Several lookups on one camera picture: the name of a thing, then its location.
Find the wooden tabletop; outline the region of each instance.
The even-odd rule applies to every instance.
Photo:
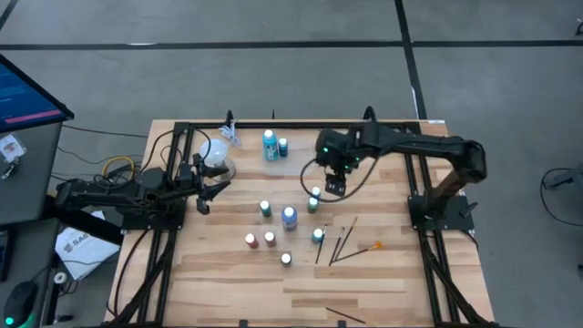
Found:
[[[174,122],[152,123],[146,157],[153,140],[173,129]],[[447,135],[443,122],[419,122],[425,134]],[[298,178],[302,166],[314,157],[318,130],[275,131],[279,138],[288,139],[287,159],[265,161],[261,144],[263,130],[238,129],[242,145],[239,149],[229,149],[229,159],[234,162],[237,173],[230,186],[209,203],[210,215],[200,215],[196,211],[196,197],[189,198],[188,214],[173,259],[164,325],[236,326],[240,319],[246,319],[252,326],[334,326],[338,320],[346,320],[349,326],[363,326],[326,311],[325,307],[372,326],[432,325],[419,240],[411,228],[406,205],[410,190],[404,156],[391,154],[381,158],[367,183],[353,197],[339,203],[320,204],[316,213],[310,214],[308,196]],[[211,138],[224,139],[216,129],[205,132]],[[195,134],[193,152],[198,151],[204,140]],[[164,168],[159,153],[169,143],[170,136],[160,140],[153,150],[151,168]],[[348,190],[362,180],[371,163],[370,159],[364,160],[348,177]],[[417,184],[423,190],[417,158],[414,165]],[[434,185],[451,169],[442,159],[428,159],[428,165]],[[305,180],[308,188],[317,186],[323,190],[322,168],[315,165],[309,168]],[[271,203],[271,219],[260,215],[262,200]],[[285,206],[293,206],[299,213],[296,231],[283,231],[281,210]],[[348,229],[355,217],[359,220],[343,255],[368,248],[375,241],[381,241],[383,248],[328,266],[340,229]],[[328,230],[316,265],[318,247],[312,243],[311,233],[324,224],[328,224]],[[276,236],[277,245],[273,248],[267,247],[263,239],[267,231]],[[258,249],[250,249],[245,243],[248,233],[260,240]],[[139,234],[133,231],[124,239],[115,282]],[[121,284],[122,305],[143,282],[151,235],[140,243],[130,260]],[[494,320],[476,246],[457,231],[445,231],[444,237],[456,285],[478,313]],[[292,256],[289,268],[280,263],[284,252]],[[443,317],[447,320],[445,292],[440,282],[437,285]],[[149,319],[154,317],[158,289],[158,285],[152,289]]]

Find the wood grain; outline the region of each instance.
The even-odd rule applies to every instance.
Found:
[[[174,122],[157,120],[152,123],[146,158],[153,140],[171,130]],[[420,121],[420,125],[425,134],[447,135],[445,124]],[[314,156],[313,145],[318,131],[276,129],[279,137],[289,140],[290,155],[275,162],[262,158],[262,130],[237,131],[242,147],[230,148],[229,154],[237,174],[231,185],[210,204],[211,214],[198,214],[195,198],[189,199],[188,214],[173,259],[165,325],[234,326],[239,319],[247,319],[253,326],[334,326],[336,321],[346,320],[326,311],[325,307],[347,313],[369,325],[432,324],[418,239],[410,226],[406,206],[409,187],[402,155],[380,159],[368,182],[353,197],[337,204],[321,204],[316,213],[309,214],[308,197],[298,177],[302,166]],[[205,132],[211,138],[221,138],[218,130]],[[195,134],[193,151],[197,151],[203,141],[200,134]],[[169,142],[170,136],[160,139],[153,150],[151,168],[163,167],[159,150]],[[442,159],[428,159],[427,162],[434,184],[451,169]],[[369,159],[364,160],[350,175],[348,189],[361,181],[371,163]],[[420,190],[423,190],[416,159],[414,168]],[[308,188],[318,186],[323,190],[323,178],[322,169],[311,167],[307,170],[306,184]],[[271,219],[260,215],[261,200],[271,203]],[[284,232],[281,227],[284,206],[294,206],[299,212],[296,231]],[[384,247],[328,267],[340,228],[350,226],[354,216],[359,217],[358,224],[343,254],[368,248],[377,240]],[[312,243],[310,236],[314,228],[324,224],[329,225],[327,238],[320,262],[314,265],[317,245]],[[276,236],[274,248],[268,248],[263,241],[266,231]],[[254,233],[260,239],[259,249],[251,250],[246,245],[244,236],[247,233]],[[133,231],[124,239],[116,279],[138,235],[139,231]],[[475,245],[455,231],[447,231],[444,235],[455,283],[481,315],[493,320]],[[151,233],[130,260],[121,284],[121,304],[129,301],[143,281],[150,241]],[[291,253],[290,268],[280,265],[283,252]],[[440,283],[438,289],[443,317],[447,320],[449,315]],[[149,319],[153,319],[158,287],[153,291]],[[363,326],[351,320],[348,322],[350,326]]]

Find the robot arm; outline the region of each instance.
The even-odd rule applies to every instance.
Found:
[[[354,124],[343,134],[332,129],[320,132],[315,162],[332,169],[326,175],[326,191],[344,196],[345,174],[357,169],[365,158],[379,159],[389,153],[423,155],[447,159],[452,172],[425,193],[428,215],[444,211],[447,201],[467,183],[486,178],[486,154],[482,145],[460,137],[435,137],[396,132],[375,121]]]

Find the monitor screen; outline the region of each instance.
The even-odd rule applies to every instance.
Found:
[[[0,133],[69,119],[70,111],[7,59],[0,60]]]

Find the small bottle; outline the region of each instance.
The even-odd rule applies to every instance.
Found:
[[[277,137],[269,129],[263,132],[263,157],[267,160],[276,160],[278,158]]]
[[[314,197],[310,197],[310,199],[308,200],[308,211],[310,213],[315,213],[317,209],[318,209],[318,200],[315,199]]]
[[[267,243],[267,246],[269,246],[269,247],[273,247],[273,246],[275,246],[275,244],[277,244],[277,242],[275,241],[275,235],[273,234],[273,232],[265,232],[265,242]]]
[[[289,253],[284,253],[281,255],[281,264],[284,267],[290,267],[292,265],[292,255]]]
[[[245,242],[247,242],[247,244],[249,245],[249,247],[256,249],[259,247],[259,242],[257,241],[257,238],[255,238],[255,236],[253,236],[252,233],[247,234],[247,236],[245,236]]]
[[[259,203],[259,207],[261,208],[261,214],[263,214],[264,217],[268,218],[271,216],[271,206],[267,200]]]
[[[322,241],[323,237],[324,237],[324,232],[322,231],[322,229],[318,228],[318,229],[313,230],[312,241],[314,243],[320,243]]]
[[[320,198],[320,188],[314,187],[312,188],[312,196],[316,199]]]
[[[281,157],[288,156],[288,139],[286,138],[280,139],[280,156]]]
[[[283,229],[285,231],[294,231],[298,226],[298,212],[291,206],[283,209],[281,219],[283,220]]]

